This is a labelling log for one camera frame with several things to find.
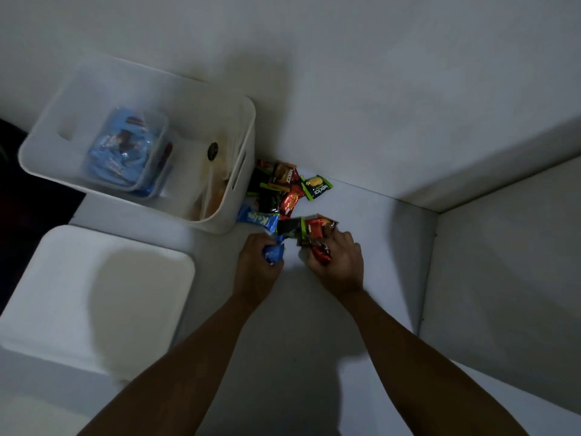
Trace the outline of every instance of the white wall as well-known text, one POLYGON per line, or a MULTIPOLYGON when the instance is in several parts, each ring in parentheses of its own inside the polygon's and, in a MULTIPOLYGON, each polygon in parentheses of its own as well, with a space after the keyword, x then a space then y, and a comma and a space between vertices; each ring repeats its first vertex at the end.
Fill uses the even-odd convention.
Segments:
POLYGON ((438 218, 420 337, 581 413, 581 157, 438 218))
POLYGON ((102 51, 241 88, 263 154, 443 210, 581 152, 580 46, 581 0, 2 0, 0 117, 29 130, 102 51))

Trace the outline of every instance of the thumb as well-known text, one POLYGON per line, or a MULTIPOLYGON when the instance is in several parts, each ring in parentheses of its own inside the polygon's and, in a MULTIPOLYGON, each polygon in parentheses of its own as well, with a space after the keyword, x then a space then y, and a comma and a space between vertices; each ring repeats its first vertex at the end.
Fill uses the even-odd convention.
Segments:
POLYGON ((317 276, 320 276, 325 271, 325 267, 321 263, 318 262, 318 260, 313 255, 313 250, 310 248, 309 248, 309 256, 307 257, 307 266, 317 276))

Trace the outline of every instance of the white plastic lid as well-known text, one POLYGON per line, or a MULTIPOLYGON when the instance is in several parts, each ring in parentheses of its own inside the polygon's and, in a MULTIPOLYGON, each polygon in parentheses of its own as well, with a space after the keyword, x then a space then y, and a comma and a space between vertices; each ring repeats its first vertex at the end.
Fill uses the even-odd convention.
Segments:
POLYGON ((182 252, 56 227, 0 317, 0 344, 131 380, 169 349, 194 274, 182 252))

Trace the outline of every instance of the white plastic storage bin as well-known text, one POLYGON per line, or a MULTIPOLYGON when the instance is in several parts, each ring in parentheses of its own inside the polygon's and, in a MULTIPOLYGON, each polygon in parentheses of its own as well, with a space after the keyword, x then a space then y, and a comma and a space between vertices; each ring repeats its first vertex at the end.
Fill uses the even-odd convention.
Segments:
POLYGON ((236 223, 254 168, 255 118, 254 104, 242 94, 118 58, 92 56, 63 82, 22 144, 18 159, 30 174, 223 234, 236 223), (115 107, 156 110, 179 134, 171 140, 171 174, 154 199, 132 197, 83 178, 87 150, 115 107), (200 173, 207 148, 217 135, 233 141, 238 155, 218 210, 208 219, 191 221, 203 186, 200 173))

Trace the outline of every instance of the person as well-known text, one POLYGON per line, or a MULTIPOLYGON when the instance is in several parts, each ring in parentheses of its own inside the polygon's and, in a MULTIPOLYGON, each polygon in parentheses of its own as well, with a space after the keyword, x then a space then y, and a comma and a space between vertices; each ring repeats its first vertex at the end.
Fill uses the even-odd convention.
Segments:
MULTIPOLYGON (((385 391, 415 435, 526 435, 492 396, 386 313, 363 289, 363 256, 350 233, 325 230, 332 260, 307 266, 352 315, 385 391)), ((266 234, 248 237, 234 291, 199 329, 123 389, 80 436, 193 435, 228 366, 245 322, 284 266, 262 257, 266 234)))

